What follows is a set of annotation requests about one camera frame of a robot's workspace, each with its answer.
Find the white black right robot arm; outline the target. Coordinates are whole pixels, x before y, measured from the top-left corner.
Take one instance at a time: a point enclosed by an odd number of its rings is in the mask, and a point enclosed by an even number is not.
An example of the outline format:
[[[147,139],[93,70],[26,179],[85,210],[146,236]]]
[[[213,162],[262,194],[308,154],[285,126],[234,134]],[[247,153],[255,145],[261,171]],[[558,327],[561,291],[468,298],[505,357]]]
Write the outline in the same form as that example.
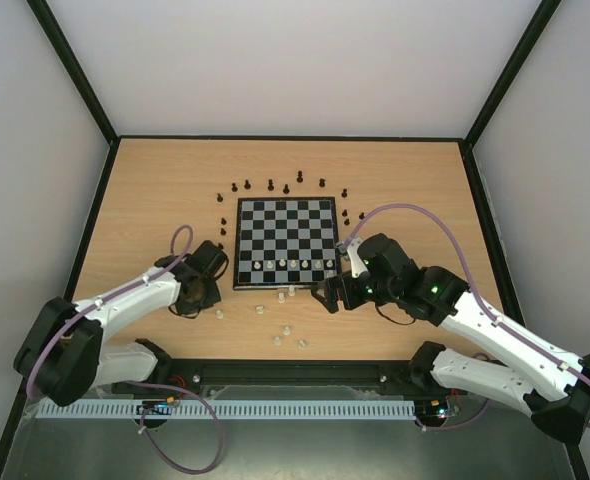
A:
[[[352,241],[346,254],[350,270],[311,289],[328,312],[393,304],[416,321],[468,339],[492,357],[482,361],[426,341],[409,363],[418,389],[464,390],[525,414],[563,444],[580,443],[590,420],[590,354],[580,356],[538,337],[449,270],[418,267],[384,234]]]

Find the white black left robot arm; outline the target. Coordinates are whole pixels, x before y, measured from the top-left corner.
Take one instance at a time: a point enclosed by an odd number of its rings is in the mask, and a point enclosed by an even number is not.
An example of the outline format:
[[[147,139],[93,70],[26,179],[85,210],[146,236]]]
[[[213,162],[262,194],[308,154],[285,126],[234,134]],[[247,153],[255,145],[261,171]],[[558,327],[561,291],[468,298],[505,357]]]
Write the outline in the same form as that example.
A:
[[[94,298],[49,300],[13,362],[30,398],[68,406],[89,390],[117,383],[158,388],[170,375],[170,356],[155,343],[110,339],[144,316],[167,309],[194,318],[220,302],[217,281],[229,263],[222,247],[202,242],[193,253],[169,255],[137,278]]]

